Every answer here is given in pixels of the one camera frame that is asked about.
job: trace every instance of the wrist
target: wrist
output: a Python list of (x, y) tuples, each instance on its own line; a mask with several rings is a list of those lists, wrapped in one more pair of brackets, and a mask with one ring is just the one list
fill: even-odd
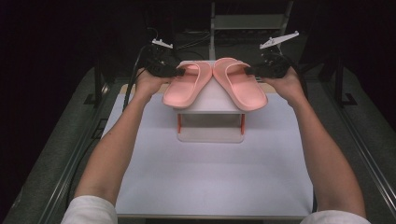
[(298, 109), (300, 107), (304, 107), (309, 105), (308, 100), (305, 97), (295, 97), (293, 99), (288, 100), (288, 104), (294, 109)]

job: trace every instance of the wire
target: wire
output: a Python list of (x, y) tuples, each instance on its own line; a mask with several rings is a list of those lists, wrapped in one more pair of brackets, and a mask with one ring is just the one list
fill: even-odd
[(70, 204), (70, 202), (71, 202), (71, 200), (70, 200), (70, 194), (71, 194), (71, 191), (72, 191), (72, 185), (73, 185), (74, 179), (76, 178), (76, 174), (77, 174), (77, 171), (78, 171), (78, 167), (81, 165), (81, 162), (82, 162), (82, 160), (84, 159), (85, 155), (87, 154), (88, 149), (91, 148), (92, 144), (93, 144), (96, 140), (99, 140), (99, 139), (101, 138), (102, 133), (103, 133), (103, 130), (102, 130), (101, 132), (96, 133), (95, 136), (92, 135), (92, 137), (91, 137), (91, 139), (92, 139), (91, 142), (87, 145), (87, 147), (85, 147), (84, 151), (82, 152), (81, 157), (78, 159), (76, 169), (75, 169), (75, 171), (73, 172), (72, 178), (70, 179), (70, 182), (69, 182), (70, 184), (69, 184), (69, 186), (68, 186), (68, 190), (67, 190), (67, 193), (66, 193), (66, 209), (69, 207), (69, 204)]
[(148, 30), (153, 30), (155, 32), (155, 39), (158, 38), (158, 31), (157, 29), (153, 28), (153, 27), (148, 27)]
[(202, 60), (205, 59), (205, 57), (202, 54), (200, 54), (198, 52), (195, 52), (195, 51), (192, 51), (192, 50), (181, 50), (178, 53), (192, 53), (192, 54), (198, 55)]
[(181, 46), (181, 47), (179, 47), (179, 48), (177, 48), (177, 49), (186, 49), (186, 48), (189, 48), (189, 47), (196, 46), (196, 45), (198, 45), (198, 44), (200, 44), (200, 43), (205, 42), (206, 40), (208, 40), (209, 37), (210, 37), (210, 34), (207, 34), (207, 35), (204, 36), (203, 38), (198, 39), (198, 40), (194, 40), (194, 41), (192, 41), (192, 42), (190, 42), (190, 43), (188, 43), (188, 44), (185, 44), (185, 45), (183, 45), (183, 46)]
[(137, 66), (139, 65), (140, 57), (142, 56), (143, 50), (145, 50), (147, 47), (148, 47), (148, 45), (145, 45), (139, 50), (137, 59), (134, 62), (134, 70), (132, 71), (131, 78), (129, 79), (129, 83), (128, 83), (128, 88), (126, 89), (126, 92), (125, 92), (125, 98), (124, 98), (124, 104), (123, 104), (122, 111), (126, 108), (126, 106), (129, 103), (129, 95), (131, 94), (132, 86), (134, 85), (134, 83), (136, 82), (136, 79), (137, 79), (137, 76), (135, 75), (137, 73)]

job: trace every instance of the black cable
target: black cable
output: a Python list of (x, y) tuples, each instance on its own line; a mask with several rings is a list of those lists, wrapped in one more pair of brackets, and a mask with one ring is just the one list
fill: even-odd
[(136, 79), (137, 79), (137, 76), (136, 76), (137, 69), (138, 69), (137, 66), (139, 65), (140, 57), (142, 56), (143, 50), (145, 50), (147, 47), (148, 47), (148, 45), (145, 45), (139, 50), (139, 54), (137, 55), (136, 61), (134, 62), (134, 70), (132, 71), (131, 78), (129, 79), (129, 83), (128, 83), (128, 88), (126, 89), (126, 92), (125, 92), (125, 98), (124, 98), (124, 104), (123, 104), (122, 111), (126, 108), (126, 106), (129, 103), (129, 95), (131, 94), (132, 86), (134, 85), (134, 83), (136, 82)]
[(192, 53), (192, 54), (198, 55), (202, 60), (205, 59), (205, 57), (202, 54), (200, 54), (198, 52), (195, 52), (195, 51), (192, 51), (192, 50), (181, 50), (178, 53)]
[(74, 179), (76, 178), (76, 174), (77, 174), (77, 171), (78, 171), (78, 167), (81, 165), (81, 162), (82, 162), (82, 160), (84, 159), (85, 155), (87, 154), (88, 149), (91, 148), (92, 144), (93, 144), (96, 140), (99, 140), (99, 139), (101, 138), (102, 133), (103, 133), (103, 132), (98, 132), (95, 136), (92, 136), (91, 142), (90, 142), (90, 143), (87, 145), (87, 147), (84, 149), (84, 151), (82, 152), (81, 157), (79, 158), (79, 160), (78, 160), (78, 162), (77, 162), (76, 169), (75, 169), (75, 171), (73, 172), (72, 178), (70, 179), (69, 186), (68, 186), (68, 190), (67, 190), (67, 193), (66, 193), (66, 210), (67, 210), (67, 208), (69, 207), (69, 204), (70, 204), (70, 202), (71, 202), (71, 200), (70, 200), (70, 193), (71, 193), (71, 191), (72, 191), (73, 181), (74, 181)]

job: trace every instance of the human arm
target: human arm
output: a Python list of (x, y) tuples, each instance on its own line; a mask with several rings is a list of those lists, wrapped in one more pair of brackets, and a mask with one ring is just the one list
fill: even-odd
[(143, 111), (151, 96), (171, 78), (159, 78), (143, 71), (136, 81), (131, 102), (114, 126), (93, 150), (78, 183), (75, 197), (93, 195), (116, 203), (123, 175), (134, 151)]
[(341, 149), (321, 124), (290, 68), (283, 78), (263, 78), (293, 108), (299, 124), (305, 164), (314, 186), (318, 210), (339, 210), (366, 217), (356, 176)]

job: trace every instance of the metal frame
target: metal frame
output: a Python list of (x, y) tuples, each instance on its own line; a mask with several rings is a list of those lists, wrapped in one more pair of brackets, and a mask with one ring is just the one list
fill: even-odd
[(280, 35), (285, 34), (289, 22), (293, 1), (290, 0), (284, 14), (270, 15), (216, 15), (216, 3), (212, 2), (210, 20), (210, 46), (209, 60), (216, 60), (215, 32), (217, 30), (280, 30)]

